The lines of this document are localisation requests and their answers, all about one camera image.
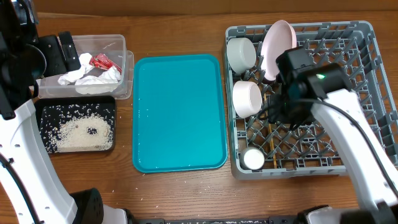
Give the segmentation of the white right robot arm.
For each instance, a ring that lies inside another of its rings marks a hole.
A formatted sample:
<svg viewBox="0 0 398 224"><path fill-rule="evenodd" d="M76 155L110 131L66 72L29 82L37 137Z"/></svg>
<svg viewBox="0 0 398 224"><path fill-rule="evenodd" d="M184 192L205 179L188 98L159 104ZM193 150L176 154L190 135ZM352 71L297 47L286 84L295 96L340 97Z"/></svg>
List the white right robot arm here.
<svg viewBox="0 0 398 224"><path fill-rule="evenodd" d="M397 223L397 169L365 118L347 74L337 63L317 67L301 47L271 50L280 94L269 99L270 123L296 129L317 120L340 156L358 199L358 209L327 205L297 215L297 223Z"/></svg>

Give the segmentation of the white bowl with rice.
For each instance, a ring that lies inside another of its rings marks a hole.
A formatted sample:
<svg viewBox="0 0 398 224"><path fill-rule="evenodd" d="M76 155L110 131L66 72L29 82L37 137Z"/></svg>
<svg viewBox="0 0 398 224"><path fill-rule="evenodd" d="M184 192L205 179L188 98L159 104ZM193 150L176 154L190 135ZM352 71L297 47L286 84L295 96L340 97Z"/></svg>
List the white bowl with rice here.
<svg viewBox="0 0 398 224"><path fill-rule="evenodd" d="M253 43L245 37L230 39L226 46L226 53L231 69L237 74L251 69L257 59Z"/></svg>

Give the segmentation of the large white plate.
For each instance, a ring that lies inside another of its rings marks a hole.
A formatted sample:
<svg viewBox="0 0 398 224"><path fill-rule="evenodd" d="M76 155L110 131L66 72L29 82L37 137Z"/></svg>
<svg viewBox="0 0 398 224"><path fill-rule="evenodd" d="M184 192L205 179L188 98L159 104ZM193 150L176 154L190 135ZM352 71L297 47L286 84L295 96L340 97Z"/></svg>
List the large white plate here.
<svg viewBox="0 0 398 224"><path fill-rule="evenodd" d="M275 22L268 30L261 48L261 70L264 78L273 82L279 74L276 58L286 50L296 48L297 38L294 28L284 20Z"/></svg>

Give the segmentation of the wooden chopstick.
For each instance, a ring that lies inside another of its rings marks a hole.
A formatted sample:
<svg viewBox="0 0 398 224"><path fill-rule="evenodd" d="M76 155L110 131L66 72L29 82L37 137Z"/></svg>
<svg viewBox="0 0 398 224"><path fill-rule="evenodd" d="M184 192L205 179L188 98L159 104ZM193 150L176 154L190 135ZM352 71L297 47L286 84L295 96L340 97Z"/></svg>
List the wooden chopstick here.
<svg viewBox="0 0 398 224"><path fill-rule="evenodd" d="M272 134L272 126L271 126L270 123L268 124L268 131L269 131L269 134ZM270 142L269 142L269 145L270 145L270 151L273 152L273 153L275 153L274 138L273 138L273 137L271 137L271 140L270 140ZM276 161L276 156L275 156L275 154L272 155L272 160L273 160L274 168L276 169L276 168L277 168L277 161Z"/></svg>

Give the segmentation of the small white cup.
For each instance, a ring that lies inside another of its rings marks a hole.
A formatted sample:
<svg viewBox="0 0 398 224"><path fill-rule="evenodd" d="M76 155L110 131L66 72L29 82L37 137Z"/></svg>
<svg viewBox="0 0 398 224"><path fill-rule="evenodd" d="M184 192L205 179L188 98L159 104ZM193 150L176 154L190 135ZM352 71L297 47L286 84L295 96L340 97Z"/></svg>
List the small white cup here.
<svg viewBox="0 0 398 224"><path fill-rule="evenodd" d="M246 170L262 169L264 162L264 153L256 147L245 148L239 156L239 163Z"/></svg>

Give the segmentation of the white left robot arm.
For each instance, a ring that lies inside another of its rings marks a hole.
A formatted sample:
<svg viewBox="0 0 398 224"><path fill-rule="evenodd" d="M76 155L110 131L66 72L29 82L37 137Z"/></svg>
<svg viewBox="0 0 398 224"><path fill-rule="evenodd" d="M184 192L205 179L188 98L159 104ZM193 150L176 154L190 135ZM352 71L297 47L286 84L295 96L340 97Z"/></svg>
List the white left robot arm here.
<svg viewBox="0 0 398 224"><path fill-rule="evenodd" d="M134 223L97 189L70 194L45 150L33 98L37 79L79 69L69 32L39 37L32 1L1 1L1 184L19 223Z"/></svg>

